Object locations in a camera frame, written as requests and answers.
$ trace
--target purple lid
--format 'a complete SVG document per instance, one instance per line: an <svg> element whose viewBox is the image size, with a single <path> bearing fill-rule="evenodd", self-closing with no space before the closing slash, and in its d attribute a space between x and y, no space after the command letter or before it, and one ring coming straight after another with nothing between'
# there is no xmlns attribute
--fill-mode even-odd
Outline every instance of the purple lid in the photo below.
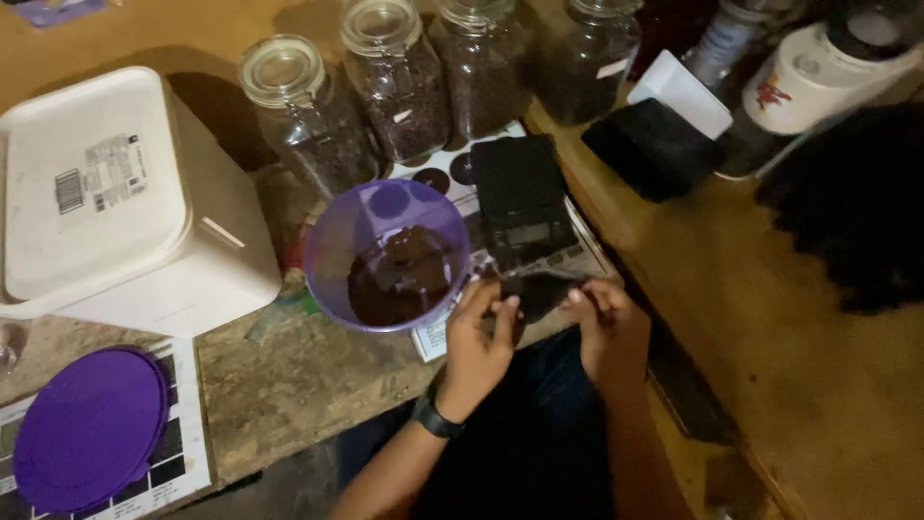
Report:
<svg viewBox="0 0 924 520"><path fill-rule="evenodd" d="M169 411L167 383L153 360L128 348L71 363L26 412L13 474L37 511L76 512L144 476Z"/></svg>

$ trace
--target white plastic container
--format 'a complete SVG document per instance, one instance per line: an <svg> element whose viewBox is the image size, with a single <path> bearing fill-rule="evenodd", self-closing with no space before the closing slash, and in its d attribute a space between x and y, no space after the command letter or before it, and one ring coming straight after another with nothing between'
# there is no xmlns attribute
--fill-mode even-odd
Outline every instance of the white plastic container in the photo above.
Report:
<svg viewBox="0 0 924 520"><path fill-rule="evenodd" d="M11 108L0 175L0 316L193 337L280 290L253 183L149 68Z"/></svg>

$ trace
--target person's right hand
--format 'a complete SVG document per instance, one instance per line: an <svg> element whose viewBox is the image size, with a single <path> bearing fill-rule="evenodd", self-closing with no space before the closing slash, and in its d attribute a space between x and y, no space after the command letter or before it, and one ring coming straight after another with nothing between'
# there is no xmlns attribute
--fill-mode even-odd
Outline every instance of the person's right hand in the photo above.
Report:
<svg viewBox="0 0 924 520"><path fill-rule="evenodd" d="M581 364L601 395L643 391L651 320L615 282L591 279L561 308L580 325Z"/></svg>

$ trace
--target person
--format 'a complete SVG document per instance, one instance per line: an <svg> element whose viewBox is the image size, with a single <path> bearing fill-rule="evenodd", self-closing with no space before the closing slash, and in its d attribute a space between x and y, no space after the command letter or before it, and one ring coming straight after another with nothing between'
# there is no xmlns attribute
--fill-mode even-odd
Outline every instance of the person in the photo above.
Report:
<svg viewBox="0 0 924 520"><path fill-rule="evenodd" d="M500 293L497 281L469 284L446 322L432 406L461 435L408 421L332 518L692 518L647 403L649 317L591 279L560 305L576 328L515 353L519 298Z"/></svg>

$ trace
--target glass jar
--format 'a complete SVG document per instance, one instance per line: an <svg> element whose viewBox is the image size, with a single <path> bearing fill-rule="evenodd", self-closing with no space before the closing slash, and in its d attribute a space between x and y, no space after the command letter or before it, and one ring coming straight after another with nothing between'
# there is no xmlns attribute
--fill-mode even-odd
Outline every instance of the glass jar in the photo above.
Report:
<svg viewBox="0 0 924 520"><path fill-rule="evenodd" d="M385 155L405 162L443 148L450 115L440 59L410 0L350 0L340 19L346 72Z"/></svg>
<svg viewBox="0 0 924 520"><path fill-rule="evenodd" d="M564 125L608 114L632 67L641 30L632 15L639 0L565 0L541 41L535 64L536 96Z"/></svg>
<svg viewBox="0 0 924 520"><path fill-rule="evenodd" d="M238 70L263 138L327 199L379 176L382 164L342 79L311 42L277 34L255 43Z"/></svg>
<svg viewBox="0 0 924 520"><path fill-rule="evenodd" d="M522 117L532 99L527 86L528 35L514 16L514 0L437 0L433 43L443 60L456 129L467 139L502 130Z"/></svg>

